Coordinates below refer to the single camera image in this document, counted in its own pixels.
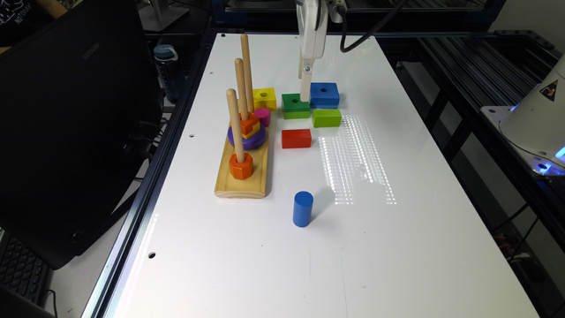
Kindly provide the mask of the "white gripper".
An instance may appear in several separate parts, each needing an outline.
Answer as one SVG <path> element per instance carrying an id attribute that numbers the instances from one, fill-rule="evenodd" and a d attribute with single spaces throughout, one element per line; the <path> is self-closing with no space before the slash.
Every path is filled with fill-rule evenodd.
<path id="1" fill-rule="evenodd" d="M 303 0 L 297 5 L 300 44 L 298 78 L 300 100 L 310 101 L 314 59 L 323 56 L 328 27 L 328 6 L 323 0 Z"/>

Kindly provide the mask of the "person forearm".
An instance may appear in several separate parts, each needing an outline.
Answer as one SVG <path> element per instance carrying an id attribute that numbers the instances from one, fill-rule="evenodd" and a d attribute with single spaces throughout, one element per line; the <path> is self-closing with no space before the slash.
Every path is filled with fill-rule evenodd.
<path id="1" fill-rule="evenodd" d="M 40 7 L 54 19 L 58 19 L 68 12 L 68 9 L 58 0 L 34 0 Z"/>

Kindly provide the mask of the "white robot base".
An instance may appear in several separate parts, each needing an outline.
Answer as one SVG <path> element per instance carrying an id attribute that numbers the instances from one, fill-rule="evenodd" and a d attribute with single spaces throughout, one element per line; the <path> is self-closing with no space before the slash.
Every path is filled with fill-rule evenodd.
<path id="1" fill-rule="evenodd" d="M 481 112 L 535 176 L 564 176 L 564 60 L 514 106 Z"/>

